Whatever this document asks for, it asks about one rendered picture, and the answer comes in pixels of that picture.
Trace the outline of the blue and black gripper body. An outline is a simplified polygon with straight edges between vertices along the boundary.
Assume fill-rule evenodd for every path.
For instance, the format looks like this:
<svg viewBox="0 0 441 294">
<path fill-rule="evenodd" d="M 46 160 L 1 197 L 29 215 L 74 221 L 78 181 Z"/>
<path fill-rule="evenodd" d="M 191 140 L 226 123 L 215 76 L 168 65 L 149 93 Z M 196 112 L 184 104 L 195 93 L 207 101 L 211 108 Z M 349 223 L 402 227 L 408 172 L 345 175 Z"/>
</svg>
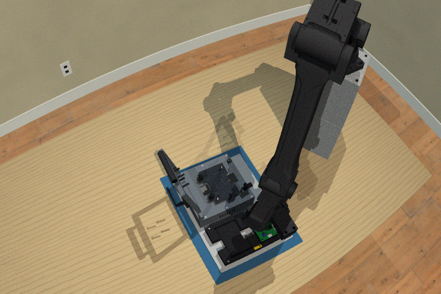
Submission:
<svg viewBox="0 0 441 294">
<path fill-rule="evenodd" d="M 253 205 L 254 205 L 254 204 L 248 206 L 247 209 L 244 210 L 244 215 L 245 215 L 245 216 L 249 213 L 249 211 L 250 211 L 250 209 L 252 208 Z M 290 210 L 289 210 L 288 207 L 287 207 L 287 212 L 290 213 Z"/>
</svg>

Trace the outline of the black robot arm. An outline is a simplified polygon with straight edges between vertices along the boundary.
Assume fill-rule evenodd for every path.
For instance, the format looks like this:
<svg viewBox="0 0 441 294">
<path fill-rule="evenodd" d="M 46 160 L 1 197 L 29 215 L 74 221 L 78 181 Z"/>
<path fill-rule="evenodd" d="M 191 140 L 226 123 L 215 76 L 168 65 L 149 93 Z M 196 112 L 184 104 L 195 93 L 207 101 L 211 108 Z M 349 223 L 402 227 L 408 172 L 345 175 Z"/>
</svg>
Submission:
<svg viewBox="0 0 441 294">
<path fill-rule="evenodd" d="M 298 229 L 286 201 L 298 186 L 300 153 L 323 88 L 328 80 L 341 85 L 365 64 L 358 47 L 364 47 L 371 24 L 357 17 L 360 7 L 355 0 L 314 0 L 304 22 L 290 29 L 284 58 L 295 63 L 295 85 L 275 154 L 259 181 L 262 191 L 243 220 L 252 230 L 263 232 L 273 220 L 283 240 Z"/>
</svg>

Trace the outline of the green circuit board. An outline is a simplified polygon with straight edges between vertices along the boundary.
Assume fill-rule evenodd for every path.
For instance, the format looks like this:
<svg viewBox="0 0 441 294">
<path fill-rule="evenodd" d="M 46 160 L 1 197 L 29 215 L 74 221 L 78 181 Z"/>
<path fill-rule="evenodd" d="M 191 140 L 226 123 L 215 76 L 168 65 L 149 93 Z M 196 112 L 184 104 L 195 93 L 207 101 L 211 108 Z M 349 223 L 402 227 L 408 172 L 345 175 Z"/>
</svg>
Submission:
<svg viewBox="0 0 441 294">
<path fill-rule="evenodd" d="M 277 234 L 273 226 L 273 223 L 268 223 L 268 225 L 266 226 L 263 232 L 257 232 L 257 231 L 255 232 L 262 242 Z"/>
</svg>

